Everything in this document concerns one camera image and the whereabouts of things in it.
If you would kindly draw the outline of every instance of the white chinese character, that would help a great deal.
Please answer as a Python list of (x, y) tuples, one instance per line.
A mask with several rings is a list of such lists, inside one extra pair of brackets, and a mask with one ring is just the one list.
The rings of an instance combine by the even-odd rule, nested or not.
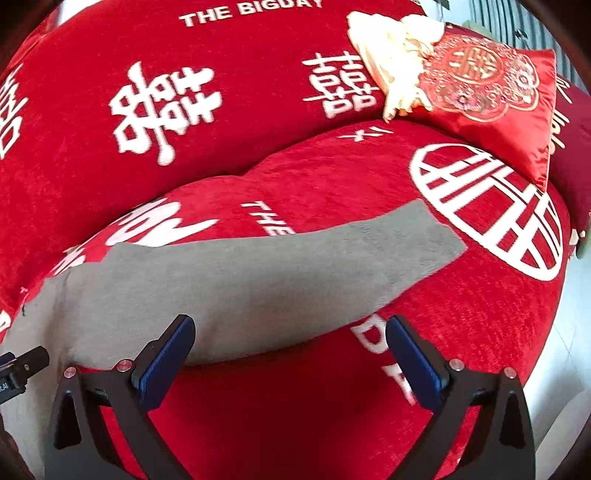
[[(164, 130), (172, 130), (178, 135), (184, 135), (189, 125), (199, 123), (200, 117), (206, 123), (213, 122), (212, 112), (221, 106), (222, 94), (215, 92), (205, 96), (201, 92), (201, 86), (213, 79), (213, 70), (201, 69), (195, 73), (193, 69), (184, 67), (182, 72), (183, 77), (179, 72), (159, 75), (147, 85), (141, 62), (131, 66), (127, 76), (133, 85), (125, 85), (109, 102), (112, 115), (125, 116), (113, 132), (119, 145), (119, 153), (127, 151), (137, 154), (146, 153), (152, 147), (152, 140), (147, 130), (153, 130), (160, 148), (158, 164), (170, 165), (174, 160), (174, 149), (166, 140)], [(195, 103), (188, 96), (183, 96), (179, 101), (172, 101), (177, 94), (184, 95), (188, 89), (195, 93)], [(157, 112), (155, 102), (162, 101), (168, 103)], [(139, 107), (142, 107), (146, 115), (140, 116)], [(134, 135), (131, 138), (126, 133), (129, 129)]]
[[(334, 118), (351, 109), (360, 112), (364, 108), (376, 105), (372, 92), (379, 88), (372, 87), (365, 74), (359, 71), (363, 69), (363, 64), (355, 62), (360, 60), (359, 56), (351, 55), (345, 50), (341, 56), (325, 58), (320, 53), (316, 53), (316, 58), (303, 61), (303, 65), (316, 67), (312, 70), (309, 81), (312, 87), (322, 94), (303, 100), (305, 102), (322, 100), (327, 118)], [(337, 67), (328, 65), (334, 62), (345, 63), (340, 66), (338, 74), (336, 74)], [(353, 94), (352, 100), (346, 98), (350, 94)]]
[(17, 104), (18, 83), (14, 82), (14, 77), (21, 67), (22, 64), (14, 69), (0, 87), (0, 160), (4, 160), (21, 136), (22, 117), (17, 113), (28, 102), (28, 98), (24, 98)]
[(365, 133), (365, 130), (356, 130), (355, 131), (355, 135), (341, 135), (337, 138), (352, 138), (354, 142), (362, 142), (364, 139), (364, 137), (381, 137), (384, 134), (393, 134), (394, 132), (391, 132), (390, 130), (384, 130), (382, 128), (378, 128), (378, 127), (369, 127), (369, 129), (373, 132), (381, 132), (381, 133), (373, 133), (373, 134), (367, 134)]
[[(472, 155), (445, 167), (431, 165), (430, 153), (447, 147), (464, 148)], [(564, 248), (560, 219), (548, 193), (540, 192), (529, 183), (520, 190), (508, 180), (514, 173), (512, 168), (485, 151), (463, 144), (420, 148), (411, 160), (410, 173), (421, 194), (456, 228), (520, 272), (543, 281), (556, 278)], [(486, 231), (462, 218), (464, 207), (495, 190), (508, 197), (511, 205), (500, 218), (491, 218)], [(523, 219), (525, 226), (522, 227), (518, 220), (522, 220), (529, 205), (534, 206), (534, 212)], [(501, 241), (512, 236), (517, 238), (511, 240), (509, 247), (500, 246)], [(546, 259), (541, 251), (549, 252)]]

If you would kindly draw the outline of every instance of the wall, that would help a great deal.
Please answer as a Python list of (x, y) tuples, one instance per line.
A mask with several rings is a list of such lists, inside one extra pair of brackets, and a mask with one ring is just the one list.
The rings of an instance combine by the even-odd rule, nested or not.
[[(496, 40), (516, 48), (552, 48), (556, 52), (558, 73), (584, 90), (583, 81), (548, 29), (517, 0), (469, 0), (468, 3), (472, 20), (490, 30)], [(515, 35), (517, 29), (526, 33), (525, 41)]]
[[(470, 20), (470, 0), (449, 0), (450, 9), (442, 8), (434, 0), (421, 0), (421, 6), (428, 17), (435, 20), (462, 25)], [(443, 10), (443, 18), (440, 16), (440, 9)]]

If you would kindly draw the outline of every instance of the gold embroidery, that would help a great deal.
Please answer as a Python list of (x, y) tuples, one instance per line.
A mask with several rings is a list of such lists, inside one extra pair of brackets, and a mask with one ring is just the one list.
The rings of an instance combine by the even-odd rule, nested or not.
[(554, 155), (556, 152), (556, 145), (558, 145), (560, 148), (566, 147), (562, 140), (560, 140), (556, 135), (560, 135), (562, 127), (566, 127), (566, 124), (569, 123), (570, 120), (566, 118), (565, 115), (560, 113), (558, 110), (554, 110), (554, 114), (552, 115), (552, 128), (550, 130), (550, 155)]
[(567, 81), (563, 80), (562, 78), (556, 77), (556, 88), (562, 94), (564, 99), (572, 105), (573, 101), (569, 98), (569, 96), (564, 91), (565, 88), (566, 89), (570, 88), (570, 84)]
[(501, 59), (484, 47), (466, 46), (455, 51), (453, 56), (456, 59), (449, 62), (450, 72), (459, 80), (480, 83), (490, 80), (500, 70)]
[(531, 59), (487, 38), (446, 35), (425, 62), (420, 87), (431, 104), (476, 122), (494, 122), (510, 108), (538, 106), (540, 78)]

